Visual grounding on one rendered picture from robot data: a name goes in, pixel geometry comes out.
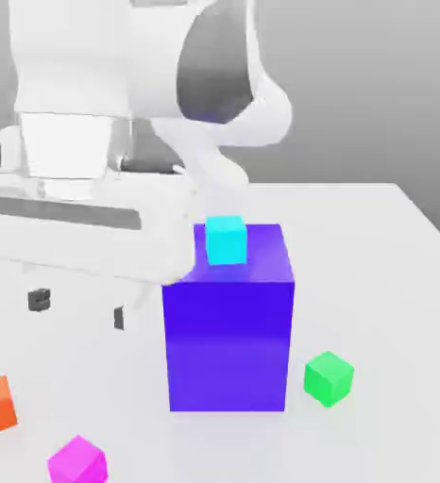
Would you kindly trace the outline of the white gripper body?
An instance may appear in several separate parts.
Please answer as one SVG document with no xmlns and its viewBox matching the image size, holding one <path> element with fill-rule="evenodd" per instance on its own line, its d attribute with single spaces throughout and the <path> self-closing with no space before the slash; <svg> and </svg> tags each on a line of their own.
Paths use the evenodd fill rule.
<svg viewBox="0 0 440 483">
<path fill-rule="evenodd" d="M 195 264 L 186 174 L 0 174 L 0 259 L 171 284 Z"/>
</svg>

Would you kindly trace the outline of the small cyan cube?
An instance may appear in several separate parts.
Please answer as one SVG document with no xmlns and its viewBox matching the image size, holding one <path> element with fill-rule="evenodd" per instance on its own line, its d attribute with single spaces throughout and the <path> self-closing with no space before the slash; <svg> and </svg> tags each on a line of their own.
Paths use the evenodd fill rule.
<svg viewBox="0 0 440 483">
<path fill-rule="evenodd" d="M 205 239 L 210 265 L 246 264 L 247 230 L 241 216 L 208 217 Z"/>
</svg>

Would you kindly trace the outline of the small magenta cube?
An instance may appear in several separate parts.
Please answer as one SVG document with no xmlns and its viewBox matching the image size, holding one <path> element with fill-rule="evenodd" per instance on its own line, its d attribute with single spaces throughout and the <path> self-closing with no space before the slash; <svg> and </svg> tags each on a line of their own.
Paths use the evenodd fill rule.
<svg viewBox="0 0 440 483">
<path fill-rule="evenodd" d="M 77 435 L 47 460 L 52 483 L 106 483 L 106 455 L 90 441 Z"/>
</svg>

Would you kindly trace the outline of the small green cube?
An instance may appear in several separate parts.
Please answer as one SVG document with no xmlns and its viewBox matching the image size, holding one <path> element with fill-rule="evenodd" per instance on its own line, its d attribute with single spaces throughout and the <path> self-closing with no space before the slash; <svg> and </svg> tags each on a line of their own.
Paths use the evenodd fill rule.
<svg viewBox="0 0 440 483">
<path fill-rule="evenodd" d="M 303 389 L 325 408 L 344 399 L 351 390 L 354 367 L 326 351 L 305 366 Z"/>
</svg>

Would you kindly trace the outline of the large blue box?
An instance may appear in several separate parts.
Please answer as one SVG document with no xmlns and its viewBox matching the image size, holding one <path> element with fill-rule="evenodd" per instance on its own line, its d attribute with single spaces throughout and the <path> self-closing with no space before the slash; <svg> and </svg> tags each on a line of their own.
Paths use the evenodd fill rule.
<svg viewBox="0 0 440 483">
<path fill-rule="evenodd" d="M 282 411 L 295 296 L 279 225 L 248 225 L 247 261 L 208 263 L 196 225 L 195 266 L 162 289 L 173 411 Z"/>
</svg>

